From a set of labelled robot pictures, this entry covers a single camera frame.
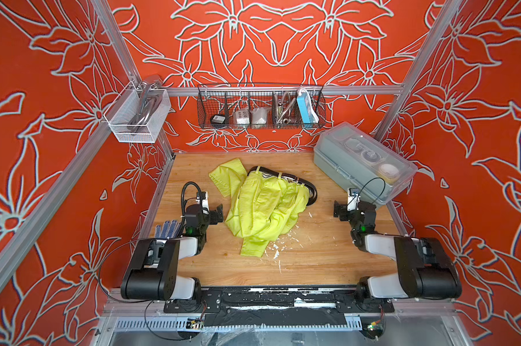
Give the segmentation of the yellow-green trousers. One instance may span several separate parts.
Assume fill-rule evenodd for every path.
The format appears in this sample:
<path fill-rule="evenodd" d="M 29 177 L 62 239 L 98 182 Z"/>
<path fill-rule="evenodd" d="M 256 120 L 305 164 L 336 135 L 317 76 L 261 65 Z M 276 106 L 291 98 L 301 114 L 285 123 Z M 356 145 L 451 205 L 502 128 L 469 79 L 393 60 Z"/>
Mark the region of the yellow-green trousers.
<path fill-rule="evenodd" d="M 246 257 L 263 256 L 269 243 L 295 227 L 310 198 L 304 183 L 269 176 L 259 167 L 247 172 L 240 159 L 220 164 L 208 176 L 231 199 L 225 224 L 242 239 L 240 254 Z"/>

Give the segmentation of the black belt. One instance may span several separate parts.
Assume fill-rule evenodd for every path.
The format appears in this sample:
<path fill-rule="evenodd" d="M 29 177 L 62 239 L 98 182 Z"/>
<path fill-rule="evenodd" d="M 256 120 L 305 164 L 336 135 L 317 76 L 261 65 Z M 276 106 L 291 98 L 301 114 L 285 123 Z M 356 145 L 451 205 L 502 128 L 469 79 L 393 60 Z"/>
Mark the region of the black belt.
<path fill-rule="evenodd" d="M 247 174 L 251 174 L 253 172 L 260 172 L 263 177 L 280 177 L 283 180 L 286 180 L 288 183 L 296 183 L 298 185 L 304 185 L 309 190 L 309 199 L 307 202 L 307 206 L 312 206 L 316 203 L 318 198 L 318 193 L 315 185 L 308 180 L 297 177 L 294 174 L 289 174 L 285 172 L 277 172 L 274 170 L 270 170 L 267 167 L 254 166 L 251 168 Z"/>

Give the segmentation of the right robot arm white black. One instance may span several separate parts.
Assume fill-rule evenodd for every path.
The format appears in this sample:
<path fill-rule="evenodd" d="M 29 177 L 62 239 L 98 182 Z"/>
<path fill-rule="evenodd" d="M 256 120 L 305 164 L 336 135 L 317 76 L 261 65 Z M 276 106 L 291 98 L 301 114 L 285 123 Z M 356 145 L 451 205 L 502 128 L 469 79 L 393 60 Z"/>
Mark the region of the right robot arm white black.
<path fill-rule="evenodd" d="M 397 272 L 362 277 L 356 285 L 356 300 L 459 298 L 462 284 L 457 269 L 436 238 L 380 234 L 376 230 L 377 209 L 361 200 L 359 189 L 350 189 L 346 203 L 335 201 L 333 216 L 351 227 L 353 244 L 362 252 L 395 261 Z"/>

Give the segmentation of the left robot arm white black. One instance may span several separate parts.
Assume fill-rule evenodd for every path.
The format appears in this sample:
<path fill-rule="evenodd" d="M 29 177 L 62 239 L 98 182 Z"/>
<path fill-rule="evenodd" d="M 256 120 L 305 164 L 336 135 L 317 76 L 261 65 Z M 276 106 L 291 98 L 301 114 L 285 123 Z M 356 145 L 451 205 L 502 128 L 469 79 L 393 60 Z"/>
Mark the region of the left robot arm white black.
<path fill-rule="evenodd" d="M 223 206 L 211 210 L 208 193 L 195 182 L 180 195 L 182 220 L 166 238 L 140 239 L 124 274 L 120 292 L 125 300 L 195 301 L 202 299 L 198 278 L 178 275 L 179 261 L 195 257 L 207 243 L 210 226 L 223 222 Z"/>

